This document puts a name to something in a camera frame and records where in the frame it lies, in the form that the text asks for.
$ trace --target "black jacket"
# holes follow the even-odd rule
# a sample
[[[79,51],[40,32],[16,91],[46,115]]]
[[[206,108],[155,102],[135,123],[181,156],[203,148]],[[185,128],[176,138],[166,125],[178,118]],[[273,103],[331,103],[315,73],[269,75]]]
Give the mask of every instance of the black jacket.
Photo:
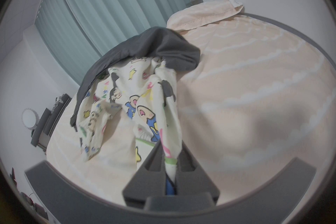
[[[142,34],[121,42],[87,71],[77,92],[77,104],[70,125],[76,127],[79,106],[96,77],[120,60],[128,57],[163,57],[166,67],[176,71],[191,71],[197,67],[200,54],[199,48],[189,44],[181,35],[161,27],[149,28]]]

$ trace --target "pillowcase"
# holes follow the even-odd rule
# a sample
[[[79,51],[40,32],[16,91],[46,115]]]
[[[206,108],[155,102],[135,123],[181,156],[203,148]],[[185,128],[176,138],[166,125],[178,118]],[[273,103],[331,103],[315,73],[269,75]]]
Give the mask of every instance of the pillowcase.
[[[176,32],[195,29],[236,15],[242,8],[243,4],[234,0],[199,3],[171,15],[167,28]]]

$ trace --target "curtain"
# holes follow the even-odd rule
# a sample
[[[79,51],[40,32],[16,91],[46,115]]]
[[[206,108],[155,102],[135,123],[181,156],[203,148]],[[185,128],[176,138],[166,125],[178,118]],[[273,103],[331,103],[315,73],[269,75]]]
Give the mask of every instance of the curtain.
[[[43,0],[36,27],[54,58],[80,84],[111,48],[169,17],[190,0]]]

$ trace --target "black plastic mount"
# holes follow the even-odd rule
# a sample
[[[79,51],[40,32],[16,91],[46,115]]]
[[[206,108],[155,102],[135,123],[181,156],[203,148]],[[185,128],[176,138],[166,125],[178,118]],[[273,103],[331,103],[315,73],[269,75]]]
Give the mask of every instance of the black plastic mount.
[[[148,211],[191,211],[216,205],[219,189],[183,143],[177,159],[176,195],[165,195],[166,171],[161,142],[157,142],[123,190],[127,206]]]

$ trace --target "round mirror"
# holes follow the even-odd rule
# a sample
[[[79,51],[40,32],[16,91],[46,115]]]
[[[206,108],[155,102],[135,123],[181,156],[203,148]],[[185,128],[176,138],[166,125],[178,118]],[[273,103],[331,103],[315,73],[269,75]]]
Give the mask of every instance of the round mirror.
[[[34,110],[27,108],[22,113],[22,122],[23,125],[32,130],[36,127],[37,117]]]

